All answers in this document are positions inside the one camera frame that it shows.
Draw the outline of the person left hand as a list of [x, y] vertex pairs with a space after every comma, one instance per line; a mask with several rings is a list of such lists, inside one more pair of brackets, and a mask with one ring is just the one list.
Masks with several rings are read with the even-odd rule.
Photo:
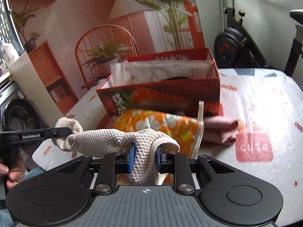
[[1, 160], [1, 176], [8, 176], [8, 179], [6, 180], [6, 186], [8, 189], [13, 188], [20, 183], [20, 180], [25, 175], [26, 170], [27, 168], [25, 166], [24, 157], [18, 157], [16, 160], [16, 166], [12, 169], [9, 169], [6, 165], [4, 165], [3, 161]]

